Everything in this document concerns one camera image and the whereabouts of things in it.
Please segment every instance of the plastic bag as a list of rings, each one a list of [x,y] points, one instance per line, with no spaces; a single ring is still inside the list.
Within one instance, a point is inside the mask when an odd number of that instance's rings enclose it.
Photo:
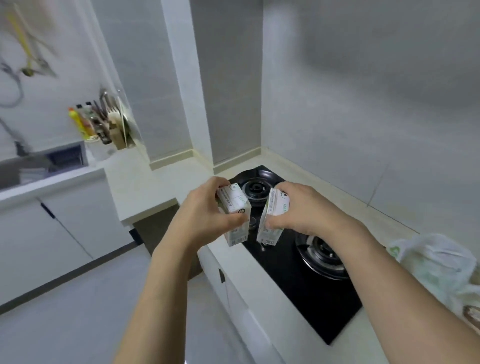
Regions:
[[[471,251],[440,234],[396,240],[388,252],[450,311],[480,334],[480,272]]]

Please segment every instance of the milk carton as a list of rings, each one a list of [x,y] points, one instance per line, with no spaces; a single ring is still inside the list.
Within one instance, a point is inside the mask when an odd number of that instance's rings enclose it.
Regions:
[[[265,223],[268,221],[270,216],[277,216],[287,212],[289,206],[290,198],[285,192],[275,188],[270,190],[267,203],[265,204],[262,217],[260,218],[260,225],[258,227],[257,241],[259,243],[276,245],[283,229],[270,230],[265,227]]]
[[[246,241],[250,224],[250,212],[252,210],[252,206],[250,205],[247,196],[245,196],[238,183],[220,187],[217,189],[216,195],[220,200],[219,206],[224,213],[235,214],[238,212],[248,215],[247,221],[242,226],[225,234],[228,246],[234,246]]]

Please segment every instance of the gas stove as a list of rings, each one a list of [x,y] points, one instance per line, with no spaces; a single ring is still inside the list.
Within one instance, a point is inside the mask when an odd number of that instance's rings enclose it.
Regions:
[[[270,189],[283,179],[265,166],[230,180],[252,205],[248,240],[242,244],[279,286],[320,337],[330,345],[360,310],[360,298],[347,270],[322,239],[285,229],[275,246],[256,241]]]

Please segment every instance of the sink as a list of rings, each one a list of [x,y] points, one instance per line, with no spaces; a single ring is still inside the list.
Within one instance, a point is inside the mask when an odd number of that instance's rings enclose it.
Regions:
[[[83,142],[0,161],[0,191],[87,165]]]

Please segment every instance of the hand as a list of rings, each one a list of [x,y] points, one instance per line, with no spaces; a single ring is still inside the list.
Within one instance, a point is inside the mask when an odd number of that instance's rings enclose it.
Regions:
[[[202,246],[246,222],[245,214],[225,215],[218,210],[216,190],[229,184],[225,178],[212,177],[191,191],[175,214],[165,237],[196,253]]]
[[[290,207],[286,213],[269,218],[269,229],[293,229],[330,243],[345,227],[361,225],[310,186],[282,182],[275,188],[290,197]]]

